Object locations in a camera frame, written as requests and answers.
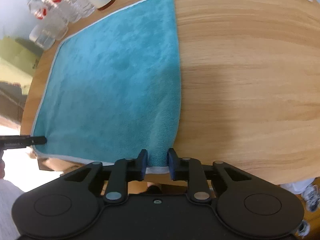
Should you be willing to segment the small jar white lid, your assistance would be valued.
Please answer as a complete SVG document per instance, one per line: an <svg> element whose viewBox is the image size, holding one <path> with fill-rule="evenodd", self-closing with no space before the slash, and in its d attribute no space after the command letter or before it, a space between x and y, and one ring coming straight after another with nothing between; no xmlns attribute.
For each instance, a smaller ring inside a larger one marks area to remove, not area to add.
<svg viewBox="0 0 320 240"><path fill-rule="evenodd" d="M29 40L34 42L42 50L50 49L55 43L55 39L51 37L40 25L36 25L30 32Z"/></svg>

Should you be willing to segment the teal microfiber towel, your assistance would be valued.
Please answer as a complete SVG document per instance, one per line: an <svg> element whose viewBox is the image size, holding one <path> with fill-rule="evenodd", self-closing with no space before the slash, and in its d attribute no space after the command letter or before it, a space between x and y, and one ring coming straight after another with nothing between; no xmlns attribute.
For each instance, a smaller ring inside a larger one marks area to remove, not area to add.
<svg viewBox="0 0 320 240"><path fill-rule="evenodd" d="M181 110L174 0L141 0L65 38L31 133L40 157L105 165L148 152L167 173Z"/></svg>

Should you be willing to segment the yellow-green paper bag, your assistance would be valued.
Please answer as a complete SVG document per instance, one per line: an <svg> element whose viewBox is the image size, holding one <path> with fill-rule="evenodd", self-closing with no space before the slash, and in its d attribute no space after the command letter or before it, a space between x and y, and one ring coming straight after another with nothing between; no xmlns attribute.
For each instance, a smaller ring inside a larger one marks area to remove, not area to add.
<svg viewBox="0 0 320 240"><path fill-rule="evenodd" d="M20 85L27 95L39 63L39 57L9 37L1 39L1 81Z"/></svg>

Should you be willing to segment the white sneaker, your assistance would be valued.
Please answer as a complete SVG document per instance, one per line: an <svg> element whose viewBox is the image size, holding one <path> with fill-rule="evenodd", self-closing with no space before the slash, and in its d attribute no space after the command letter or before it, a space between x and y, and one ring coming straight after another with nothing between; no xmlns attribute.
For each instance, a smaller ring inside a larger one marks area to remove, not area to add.
<svg viewBox="0 0 320 240"><path fill-rule="evenodd" d="M309 212L316 212L319 207L319 188L317 185L309 185L301 194L305 207Z"/></svg>

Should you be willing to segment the clear water bottle red label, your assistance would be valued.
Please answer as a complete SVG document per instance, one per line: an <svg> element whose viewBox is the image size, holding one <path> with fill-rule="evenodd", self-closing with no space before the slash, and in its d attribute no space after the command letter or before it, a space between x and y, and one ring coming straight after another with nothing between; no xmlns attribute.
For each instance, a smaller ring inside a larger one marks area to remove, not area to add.
<svg viewBox="0 0 320 240"><path fill-rule="evenodd" d="M55 40L61 40L65 36L69 22L58 9L46 5L43 0L27 0L27 6L30 13Z"/></svg>

